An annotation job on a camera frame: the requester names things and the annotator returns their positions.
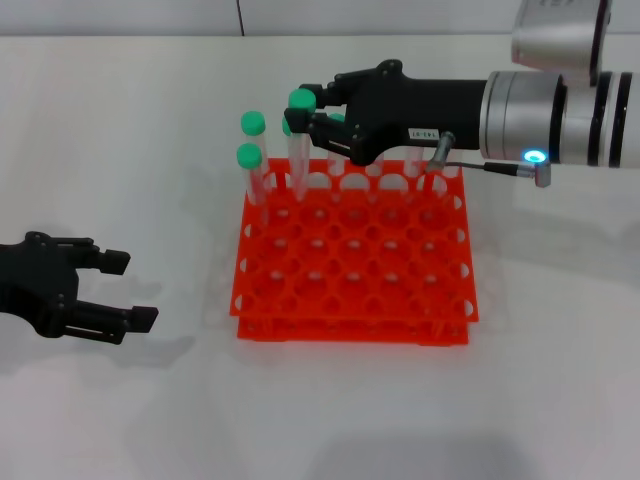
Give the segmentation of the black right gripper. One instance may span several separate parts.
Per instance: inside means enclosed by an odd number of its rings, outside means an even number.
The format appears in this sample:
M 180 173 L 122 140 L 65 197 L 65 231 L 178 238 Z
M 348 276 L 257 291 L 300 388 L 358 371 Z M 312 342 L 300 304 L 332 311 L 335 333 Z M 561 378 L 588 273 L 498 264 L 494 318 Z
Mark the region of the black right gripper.
M 381 153 L 401 146 L 434 147 L 449 132 L 454 146 L 479 148 L 485 80 L 414 79 L 399 60 L 375 68 L 336 74 L 325 87 L 302 84 L 299 108 L 287 109 L 292 133 L 311 143 L 369 165 Z M 346 124 L 300 108 L 346 106 Z

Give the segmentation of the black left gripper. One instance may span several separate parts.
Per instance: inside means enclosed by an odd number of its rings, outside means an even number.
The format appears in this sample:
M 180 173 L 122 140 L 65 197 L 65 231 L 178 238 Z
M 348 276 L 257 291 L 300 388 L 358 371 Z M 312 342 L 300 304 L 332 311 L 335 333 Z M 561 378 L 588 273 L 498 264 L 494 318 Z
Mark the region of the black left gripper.
M 1 246 L 1 312 L 29 323 L 45 338 L 65 334 L 120 345 L 127 333 L 149 333 L 155 307 L 120 309 L 77 300 L 77 269 L 123 275 L 129 253 L 101 251 L 90 238 L 51 237 L 31 231 L 17 244 Z

